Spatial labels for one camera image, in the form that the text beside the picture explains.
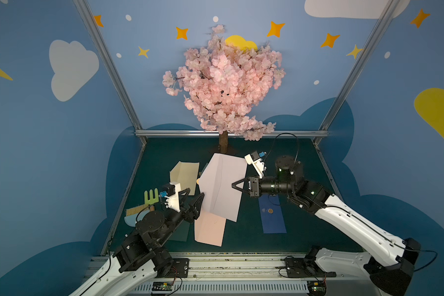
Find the dark green envelope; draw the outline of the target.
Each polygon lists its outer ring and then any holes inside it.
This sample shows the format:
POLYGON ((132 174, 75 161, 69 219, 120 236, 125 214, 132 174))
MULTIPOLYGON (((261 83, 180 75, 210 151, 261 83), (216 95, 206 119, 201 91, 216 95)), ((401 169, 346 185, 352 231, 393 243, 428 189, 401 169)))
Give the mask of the dark green envelope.
POLYGON ((186 242, 189 234, 190 223, 182 221, 168 239, 169 241, 186 242))

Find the pink envelope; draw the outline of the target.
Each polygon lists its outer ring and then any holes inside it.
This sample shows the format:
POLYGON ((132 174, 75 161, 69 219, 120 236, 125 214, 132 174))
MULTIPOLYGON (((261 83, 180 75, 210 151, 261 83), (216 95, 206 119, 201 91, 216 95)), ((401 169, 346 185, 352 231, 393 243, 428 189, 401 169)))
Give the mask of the pink envelope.
POLYGON ((225 226, 225 218, 201 210, 199 218, 194 222, 195 241, 221 247, 225 226))

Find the lavender envelope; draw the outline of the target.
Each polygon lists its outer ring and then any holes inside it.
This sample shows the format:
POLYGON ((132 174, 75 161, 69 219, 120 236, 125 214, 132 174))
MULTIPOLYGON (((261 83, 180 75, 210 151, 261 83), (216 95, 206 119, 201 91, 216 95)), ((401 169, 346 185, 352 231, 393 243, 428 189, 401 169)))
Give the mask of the lavender envelope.
POLYGON ((213 154, 208 167, 199 179, 201 193, 205 194, 202 208, 232 222, 238 220, 242 193, 231 187, 245 178, 247 162, 241 157, 213 154))

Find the cream yellow envelope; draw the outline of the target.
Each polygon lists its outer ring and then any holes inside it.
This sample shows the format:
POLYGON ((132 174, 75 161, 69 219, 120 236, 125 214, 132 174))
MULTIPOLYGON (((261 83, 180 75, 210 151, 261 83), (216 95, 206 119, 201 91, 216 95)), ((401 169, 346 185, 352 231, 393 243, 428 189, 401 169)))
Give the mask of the cream yellow envelope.
POLYGON ((181 189, 190 189, 190 196, 196 193, 196 181, 199 173, 199 163, 178 162, 170 171, 170 182, 180 183, 181 189))

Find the dark blue envelope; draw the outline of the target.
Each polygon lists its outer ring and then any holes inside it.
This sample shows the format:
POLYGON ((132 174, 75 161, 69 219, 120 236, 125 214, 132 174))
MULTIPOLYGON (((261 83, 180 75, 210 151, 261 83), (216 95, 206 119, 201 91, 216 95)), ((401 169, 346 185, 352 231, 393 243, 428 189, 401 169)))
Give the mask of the dark blue envelope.
POLYGON ((286 234, 286 225, 278 196, 262 195, 259 197, 261 224, 264 234, 286 234))

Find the light teal envelope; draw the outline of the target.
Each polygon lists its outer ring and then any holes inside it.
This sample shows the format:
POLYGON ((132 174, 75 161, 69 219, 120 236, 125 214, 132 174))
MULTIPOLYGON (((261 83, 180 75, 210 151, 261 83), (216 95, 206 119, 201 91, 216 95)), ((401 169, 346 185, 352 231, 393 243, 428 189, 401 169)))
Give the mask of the light teal envelope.
POLYGON ((208 167, 208 163, 206 163, 203 167, 203 169, 199 172, 199 177, 202 176, 202 174, 204 173, 205 169, 208 167))

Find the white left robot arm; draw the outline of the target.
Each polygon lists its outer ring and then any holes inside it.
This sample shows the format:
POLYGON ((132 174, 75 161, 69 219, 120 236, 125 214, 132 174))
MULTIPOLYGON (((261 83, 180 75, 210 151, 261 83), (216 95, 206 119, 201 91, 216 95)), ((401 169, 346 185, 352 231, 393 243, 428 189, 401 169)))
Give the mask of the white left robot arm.
POLYGON ((178 212, 172 208, 155 210, 136 222, 134 230, 106 263, 71 294, 125 296, 143 282, 167 275, 173 258, 165 243, 183 221, 193 223, 199 218, 205 194, 194 197, 187 205, 186 197, 185 189, 176 194, 181 203, 178 212))

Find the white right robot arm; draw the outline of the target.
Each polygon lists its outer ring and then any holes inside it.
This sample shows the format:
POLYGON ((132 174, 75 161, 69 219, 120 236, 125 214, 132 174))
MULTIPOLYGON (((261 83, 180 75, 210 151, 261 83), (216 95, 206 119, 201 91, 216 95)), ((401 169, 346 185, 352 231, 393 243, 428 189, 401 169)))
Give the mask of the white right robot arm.
POLYGON ((257 175, 235 181, 233 189, 259 198, 283 194, 298 208, 331 224, 363 248, 362 253, 334 252, 314 247, 306 256, 314 267, 324 273, 346 273, 368 277, 387 296, 404 296, 413 275, 419 254, 425 250, 413 238, 395 236, 350 208, 323 185, 307 180, 303 165, 283 155, 276 160, 276 175, 265 176, 264 153, 245 156, 257 175))

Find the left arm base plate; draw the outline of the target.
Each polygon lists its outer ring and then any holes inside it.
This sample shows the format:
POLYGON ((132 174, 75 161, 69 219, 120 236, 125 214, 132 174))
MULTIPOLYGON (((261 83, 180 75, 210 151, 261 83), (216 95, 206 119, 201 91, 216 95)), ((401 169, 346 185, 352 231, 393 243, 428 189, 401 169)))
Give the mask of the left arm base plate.
POLYGON ((189 263, 190 259, 182 258, 182 259, 173 259, 173 261, 169 264, 166 264, 161 270, 158 272, 159 278, 187 278, 189 272, 189 263))

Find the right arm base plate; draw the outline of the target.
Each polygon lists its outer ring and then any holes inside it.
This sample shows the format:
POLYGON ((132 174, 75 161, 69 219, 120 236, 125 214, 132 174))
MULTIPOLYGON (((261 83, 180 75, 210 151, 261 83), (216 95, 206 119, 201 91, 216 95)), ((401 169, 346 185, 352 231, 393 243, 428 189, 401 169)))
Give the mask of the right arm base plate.
POLYGON ((285 270, 288 278, 335 278, 336 272, 323 271, 314 259, 286 257, 285 270))

